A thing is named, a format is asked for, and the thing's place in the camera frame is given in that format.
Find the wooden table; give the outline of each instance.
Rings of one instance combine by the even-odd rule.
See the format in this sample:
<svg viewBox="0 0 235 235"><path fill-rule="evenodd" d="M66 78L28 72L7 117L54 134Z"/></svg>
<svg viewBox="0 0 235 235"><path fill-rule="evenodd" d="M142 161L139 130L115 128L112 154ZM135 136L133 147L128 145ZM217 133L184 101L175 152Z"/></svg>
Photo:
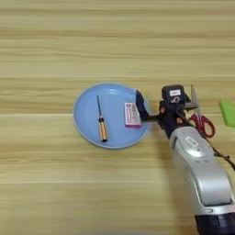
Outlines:
<svg viewBox="0 0 235 235"><path fill-rule="evenodd" d="M235 155L218 107L235 102L234 11L226 0L0 1L0 234L195 235L163 132L97 148L74 128L73 101L104 82L156 101L164 85L194 84L213 143Z"/></svg>

